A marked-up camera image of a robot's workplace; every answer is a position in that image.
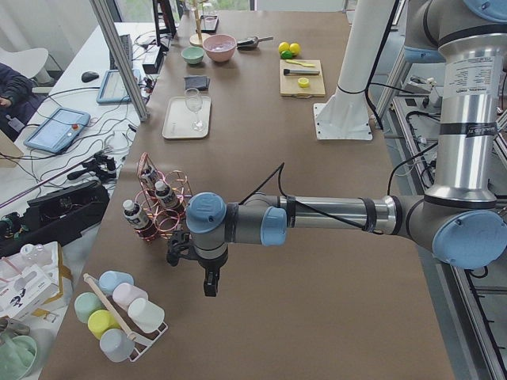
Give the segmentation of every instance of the pink cup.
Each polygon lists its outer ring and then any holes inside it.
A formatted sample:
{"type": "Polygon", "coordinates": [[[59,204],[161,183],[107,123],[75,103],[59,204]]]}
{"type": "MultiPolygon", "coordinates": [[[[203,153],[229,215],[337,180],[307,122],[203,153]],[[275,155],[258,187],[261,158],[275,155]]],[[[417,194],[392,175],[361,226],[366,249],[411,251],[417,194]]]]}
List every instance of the pink cup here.
{"type": "Polygon", "coordinates": [[[148,299],[148,293],[130,283],[121,283],[112,293],[112,300],[125,311],[128,311],[130,304],[137,298],[148,299]]]}

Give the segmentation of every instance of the blue joint cap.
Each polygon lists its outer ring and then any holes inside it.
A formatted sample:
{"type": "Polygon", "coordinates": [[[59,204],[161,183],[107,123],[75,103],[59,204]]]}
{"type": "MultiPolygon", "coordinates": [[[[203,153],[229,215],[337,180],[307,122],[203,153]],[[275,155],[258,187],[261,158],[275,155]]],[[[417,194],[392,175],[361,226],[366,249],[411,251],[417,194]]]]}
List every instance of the blue joint cap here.
{"type": "Polygon", "coordinates": [[[410,63],[442,63],[445,58],[438,50],[405,46],[405,60],[410,63]]]}
{"type": "Polygon", "coordinates": [[[505,0],[463,0],[468,9],[477,16],[492,22],[507,23],[507,2],[505,0]]]}
{"type": "Polygon", "coordinates": [[[487,266],[507,246],[507,225],[488,210],[468,211],[451,218],[433,238],[433,254],[463,269],[487,266]]]}
{"type": "Polygon", "coordinates": [[[222,223],[227,212],[223,199],[214,192],[193,196],[186,208],[186,222],[190,232],[206,234],[222,223]]]}
{"type": "Polygon", "coordinates": [[[287,236],[287,213],[276,207],[269,207],[261,224],[262,245],[282,245],[287,236]]]}

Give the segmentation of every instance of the yellow cup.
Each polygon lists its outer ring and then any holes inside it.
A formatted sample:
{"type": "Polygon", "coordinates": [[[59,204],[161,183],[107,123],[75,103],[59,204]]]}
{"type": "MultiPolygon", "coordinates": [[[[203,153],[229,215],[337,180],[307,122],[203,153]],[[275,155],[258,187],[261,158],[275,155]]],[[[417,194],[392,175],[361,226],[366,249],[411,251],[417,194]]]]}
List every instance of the yellow cup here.
{"type": "Polygon", "coordinates": [[[107,310],[97,310],[88,318],[88,330],[97,338],[101,339],[102,335],[109,329],[119,329],[120,325],[116,319],[107,310]]]}

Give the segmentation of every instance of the green cup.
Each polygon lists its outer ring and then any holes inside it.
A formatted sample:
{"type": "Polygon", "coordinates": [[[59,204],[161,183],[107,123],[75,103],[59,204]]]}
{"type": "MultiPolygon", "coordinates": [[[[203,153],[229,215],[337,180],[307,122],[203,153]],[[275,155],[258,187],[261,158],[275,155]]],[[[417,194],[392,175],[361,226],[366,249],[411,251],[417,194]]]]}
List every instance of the green cup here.
{"type": "Polygon", "coordinates": [[[74,310],[78,319],[82,323],[88,323],[88,318],[97,310],[105,309],[101,300],[95,295],[87,291],[86,293],[80,294],[74,301],[74,310]]]}

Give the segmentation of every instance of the bottle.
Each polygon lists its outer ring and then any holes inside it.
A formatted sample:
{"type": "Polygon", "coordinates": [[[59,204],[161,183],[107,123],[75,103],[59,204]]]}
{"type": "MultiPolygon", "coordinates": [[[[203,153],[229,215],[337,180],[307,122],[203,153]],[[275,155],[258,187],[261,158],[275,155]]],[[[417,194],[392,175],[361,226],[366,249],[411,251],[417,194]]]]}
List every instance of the bottle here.
{"type": "Polygon", "coordinates": [[[157,226],[138,203],[127,199],[123,206],[125,218],[142,239],[149,241],[158,236],[157,226]]]}
{"type": "Polygon", "coordinates": [[[155,196],[166,210],[174,210],[179,215],[183,214],[185,208],[180,199],[176,196],[174,190],[163,180],[155,182],[155,196]]]}
{"type": "Polygon", "coordinates": [[[146,187],[149,196],[154,196],[157,179],[157,171],[149,165],[141,172],[141,182],[146,187]]]}

